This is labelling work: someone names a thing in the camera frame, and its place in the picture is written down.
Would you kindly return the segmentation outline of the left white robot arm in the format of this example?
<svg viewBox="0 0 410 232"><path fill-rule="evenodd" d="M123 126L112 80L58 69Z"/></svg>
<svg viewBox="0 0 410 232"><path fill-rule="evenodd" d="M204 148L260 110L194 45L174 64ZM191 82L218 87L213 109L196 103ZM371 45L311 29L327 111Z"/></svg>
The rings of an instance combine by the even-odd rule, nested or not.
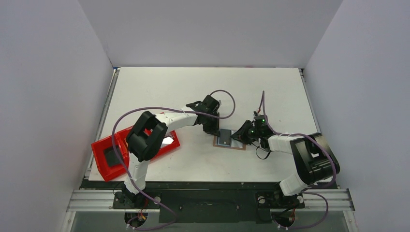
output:
<svg viewBox="0 0 410 232"><path fill-rule="evenodd" d="M133 203L140 200L146 187L150 160L158 154L168 133L182 127L202 125L205 133L218 135L219 107L220 102L207 95L202 101L186 104L180 110L166 109L160 114L143 112L126 136L129 165L123 194Z"/></svg>

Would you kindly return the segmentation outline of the aluminium frame rail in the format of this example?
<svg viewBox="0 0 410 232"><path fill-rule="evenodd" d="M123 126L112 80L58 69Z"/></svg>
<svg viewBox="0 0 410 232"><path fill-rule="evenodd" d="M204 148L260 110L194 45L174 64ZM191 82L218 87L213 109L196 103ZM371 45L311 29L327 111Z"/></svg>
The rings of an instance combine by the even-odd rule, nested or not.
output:
<svg viewBox="0 0 410 232"><path fill-rule="evenodd" d="M198 206L211 206L217 203L230 203L236 209L242 205L239 201L234 201L233 197L218 197L211 196L211 193L200 190L204 194L204 198L188 197L183 200L183 203L190 203ZM158 213L160 207L156 203L151 203L143 209L135 208L126 205L125 200L120 200L120 191L116 190L74 190L72 193L66 214L61 227L62 232L69 232L73 226L75 213L77 212L130 212L130 213ZM359 231L353 213L353 202L348 189L317 189L313 191L306 191L298 197L301 203L305 205L302 207L305 211L322 211L328 209L329 211L340 211L343 213L343 218L346 220L347 231Z"/></svg>

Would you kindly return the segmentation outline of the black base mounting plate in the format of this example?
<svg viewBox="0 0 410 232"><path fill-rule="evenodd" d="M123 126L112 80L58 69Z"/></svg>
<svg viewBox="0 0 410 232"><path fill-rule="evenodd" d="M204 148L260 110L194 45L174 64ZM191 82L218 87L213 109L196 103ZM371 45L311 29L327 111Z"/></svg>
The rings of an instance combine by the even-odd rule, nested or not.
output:
<svg viewBox="0 0 410 232"><path fill-rule="evenodd" d="M296 209L309 209L314 201L329 212L328 190L315 189L284 196L276 183L170 184L150 183L144 194L133 198L122 183L108 190L95 186L73 194L69 208L75 211L124 213L125 222L142 226L159 216L160 223L282 222L291 224Z"/></svg>

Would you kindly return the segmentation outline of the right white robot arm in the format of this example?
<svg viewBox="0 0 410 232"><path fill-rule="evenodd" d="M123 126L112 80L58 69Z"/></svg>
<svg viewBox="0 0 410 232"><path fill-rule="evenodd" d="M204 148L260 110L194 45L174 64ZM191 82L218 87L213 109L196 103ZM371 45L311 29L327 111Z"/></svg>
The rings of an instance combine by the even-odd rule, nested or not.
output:
<svg viewBox="0 0 410 232"><path fill-rule="evenodd" d="M247 145L259 142L259 148L269 154L280 152L292 155L296 171L279 183L284 196L300 193L324 179L334 181L340 172L340 165L321 133L306 135L275 132L265 115L256 115L253 121L245 121L231 138Z"/></svg>

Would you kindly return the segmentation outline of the red three-compartment bin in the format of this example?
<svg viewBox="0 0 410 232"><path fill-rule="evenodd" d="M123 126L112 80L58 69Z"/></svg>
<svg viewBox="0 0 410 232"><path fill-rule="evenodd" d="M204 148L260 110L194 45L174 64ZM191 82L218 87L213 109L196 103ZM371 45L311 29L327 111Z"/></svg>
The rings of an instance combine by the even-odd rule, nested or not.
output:
<svg viewBox="0 0 410 232"><path fill-rule="evenodd" d="M126 137L131 131L131 127L125 128L115 133L115 147L120 153L120 158L126 166L129 166L128 143ZM175 151L180 147L180 142L175 131L168 133L162 141L159 152L151 159L152 161ZM97 170L105 182L112 181L125 174L125 169L120 164L112 147L112 136L100 139L91 144Z"/></svg>

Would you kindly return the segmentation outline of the black VIP card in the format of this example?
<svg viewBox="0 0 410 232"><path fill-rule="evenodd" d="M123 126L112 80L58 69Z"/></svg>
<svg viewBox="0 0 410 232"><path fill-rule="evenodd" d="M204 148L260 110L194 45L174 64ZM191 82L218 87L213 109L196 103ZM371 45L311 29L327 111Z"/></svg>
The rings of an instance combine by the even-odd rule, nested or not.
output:
<svg viewBox="0 0 410 232"><path fill-rule="evenodd" d="M218 145L231 147L231 130L220 129L220 135L218 137Z"/></svg>

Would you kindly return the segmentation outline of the silver mirrored card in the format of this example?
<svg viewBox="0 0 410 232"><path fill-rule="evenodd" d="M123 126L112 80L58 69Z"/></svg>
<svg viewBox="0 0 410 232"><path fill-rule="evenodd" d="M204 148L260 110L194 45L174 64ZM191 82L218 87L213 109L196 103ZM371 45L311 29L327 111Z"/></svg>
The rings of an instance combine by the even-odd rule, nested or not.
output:
<svg viewBox="0 0 410 232"><path fill-rule="evenodd" d="M161 144L161 148L164 148L166 146L171 145L174 142L174 137L172 135L169 135L167 137L164 137L162 144Z"/></svg>

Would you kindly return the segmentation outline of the tan leather card holder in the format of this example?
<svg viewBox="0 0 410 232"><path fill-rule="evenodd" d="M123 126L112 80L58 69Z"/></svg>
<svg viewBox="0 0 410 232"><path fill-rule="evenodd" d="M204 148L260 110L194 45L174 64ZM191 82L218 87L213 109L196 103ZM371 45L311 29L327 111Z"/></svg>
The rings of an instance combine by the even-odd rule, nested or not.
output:
<svg viewBox="0 0 410 232"><path fill-rule="evenodd" d="M245 144L232 138L232 135L236 132L236 130L220 129L220 132L222 137L214 136L212 144L214 147L228 148L234 150L246 150Z"/></svg>

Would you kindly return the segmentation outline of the black cards in bin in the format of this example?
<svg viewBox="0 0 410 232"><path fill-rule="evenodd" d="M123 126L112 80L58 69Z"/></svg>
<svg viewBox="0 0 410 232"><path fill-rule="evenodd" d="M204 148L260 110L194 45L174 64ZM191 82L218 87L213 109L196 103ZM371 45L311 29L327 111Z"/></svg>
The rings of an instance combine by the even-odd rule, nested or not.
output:
<svg viewBox="0 0 410 232"><path fill-rule="evenodd" d="M108 167L113 168L115 166L121 165L113 147L106 148L103 151L103 154Z"/></svg>

